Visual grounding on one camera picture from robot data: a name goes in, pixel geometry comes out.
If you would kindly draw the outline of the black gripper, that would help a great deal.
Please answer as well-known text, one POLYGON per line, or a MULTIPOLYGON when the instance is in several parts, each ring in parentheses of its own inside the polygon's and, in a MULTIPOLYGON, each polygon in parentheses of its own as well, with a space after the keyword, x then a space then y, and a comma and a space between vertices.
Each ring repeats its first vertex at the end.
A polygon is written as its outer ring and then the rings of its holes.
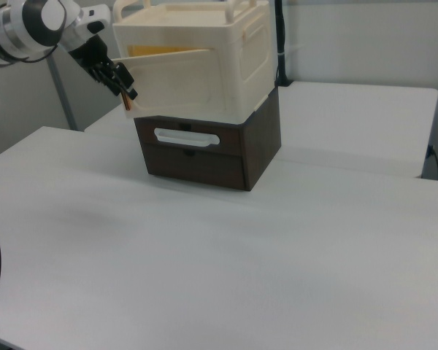
POLYGON ((134 78, 123 63, 115 63, 111 71, 107 51, 107 45, 99 35, 95 35, 82 46, 69 51, 69 55, 98 83, 107 87, 114 96, 124 93, 129 99, 134 100, 138 96, 134 89, 134 78))

